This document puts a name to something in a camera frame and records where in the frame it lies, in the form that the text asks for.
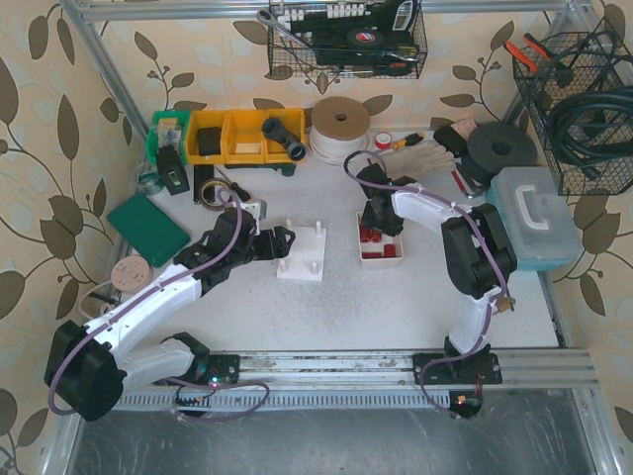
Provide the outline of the white peg base plate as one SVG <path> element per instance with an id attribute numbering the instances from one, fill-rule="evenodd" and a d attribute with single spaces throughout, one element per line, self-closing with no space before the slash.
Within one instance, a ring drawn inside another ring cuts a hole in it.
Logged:
<path id="1" fill-rule="evenodd" d="M 278 260 L 277 278 L 286 280 L 322 280 L 327 229 L 316 221 L 313 226 L 295 226 L 290 219 L 286 227 L 295 233 L 287 257 Z"/>

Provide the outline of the white spring tray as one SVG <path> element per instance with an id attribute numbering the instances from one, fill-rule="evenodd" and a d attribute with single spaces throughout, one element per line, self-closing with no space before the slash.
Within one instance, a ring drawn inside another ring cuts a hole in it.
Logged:
<path id="1" fill-rule="evenodd" d="M 398 266 L 405 257 L 400 237 L 390 237 L 362 224 L 362 213 L 356 213 L 359 260 L 366 270 L 388 269 Z"/>

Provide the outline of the brown tape roll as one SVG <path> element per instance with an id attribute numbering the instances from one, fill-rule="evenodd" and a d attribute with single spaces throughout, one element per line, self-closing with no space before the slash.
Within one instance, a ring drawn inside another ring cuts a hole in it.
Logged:
<path id="1" fill-rule="evenodd" d="M 198 203 L 206 210 L 220 212 L 226 209 L 231 198 L 221 195 L 223 190 L 229 190 L 230 185 L 221 179 L 207 179 L 203 181 L 197 190 Z"/>

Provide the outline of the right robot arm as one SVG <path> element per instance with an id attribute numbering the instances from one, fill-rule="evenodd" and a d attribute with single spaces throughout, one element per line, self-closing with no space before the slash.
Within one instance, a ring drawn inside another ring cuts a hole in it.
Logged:
<path id="1" fill-rule="evenodd" d="M 445 338 L 445 354 L 459 360 L 482 351 L 488 344 L 495 305 L 509 295 L 509 276 L 517 268 L 497 208 L 487 203 L 462 206 L 410 178 L 392 180 L 378 163 L 349 176 L 367 198 L 364 227 L 395 237 L 411 221 L 438 233 L 448 277 L 461 295 Z"/>

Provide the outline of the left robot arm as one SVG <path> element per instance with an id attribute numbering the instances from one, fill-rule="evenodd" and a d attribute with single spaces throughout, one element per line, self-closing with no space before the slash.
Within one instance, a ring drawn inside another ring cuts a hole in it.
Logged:
<path id="1" fill-rule="evenodd" d="M 295 232 L 283 226 L 260 230 L 257 219 L 240 207 L 225 210 L 211 230 L 126 302 L 84 325 L 68 322 L 55 331 L 45 369 L 49 409 L 92 422 L 126 392 L 151 383 L 218 389 L 209 349 L 189 333 L 176 333 L 146 349 L 138 343 L 176 311 L 227 281 L 237 267 L 287 257 L 295 239 Z"/>

